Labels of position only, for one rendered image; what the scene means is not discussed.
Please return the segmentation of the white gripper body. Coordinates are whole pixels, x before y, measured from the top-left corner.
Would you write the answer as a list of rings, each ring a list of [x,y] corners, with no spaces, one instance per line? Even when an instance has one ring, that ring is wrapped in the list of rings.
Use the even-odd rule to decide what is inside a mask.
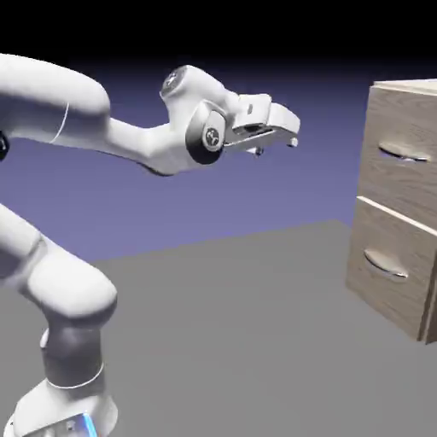
[[[249,103],[234,119],[226,133],[225,149],[265,149],[274,144],[285,144],[298,139],[300,119],[283,105],[271,102],[256,106]]]

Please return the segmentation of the light wood cabinet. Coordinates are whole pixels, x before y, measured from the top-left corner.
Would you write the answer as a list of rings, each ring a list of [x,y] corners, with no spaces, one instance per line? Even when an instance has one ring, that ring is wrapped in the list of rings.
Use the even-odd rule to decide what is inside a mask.
[[[346,282],[408,336],[437,343],[437,79],[370,87]]]

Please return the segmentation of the light wood drawer front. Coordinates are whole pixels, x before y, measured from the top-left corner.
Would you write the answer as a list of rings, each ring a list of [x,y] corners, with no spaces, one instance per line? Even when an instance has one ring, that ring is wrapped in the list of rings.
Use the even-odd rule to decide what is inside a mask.
[[[432,160],[399,160],[379,143],[405,145]],[[370,89],[358,194],[437,230],[437,96]]]
[[[409,272],[385,277],[363,256],[384,253]],[[347,286],[416,341],[437,342],[437,230],[363,196],[356,198]]]

